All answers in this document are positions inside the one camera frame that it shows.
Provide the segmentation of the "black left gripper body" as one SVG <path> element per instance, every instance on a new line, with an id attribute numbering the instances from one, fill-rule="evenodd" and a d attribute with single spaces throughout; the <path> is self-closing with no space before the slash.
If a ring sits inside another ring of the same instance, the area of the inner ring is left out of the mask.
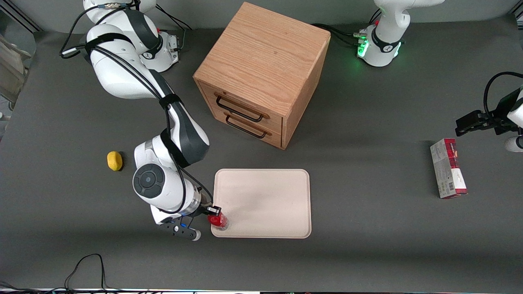
<path id="1" fill-rule="evenodd" d="M 485 112 L 484 128 L 483 130 L 493 129 L 496 135 L 501 135 L 507 132 L 515 132 L 517 135 L 521 134 L 521 128 L 508 119 L 509 109 L 493 110 Z"/>

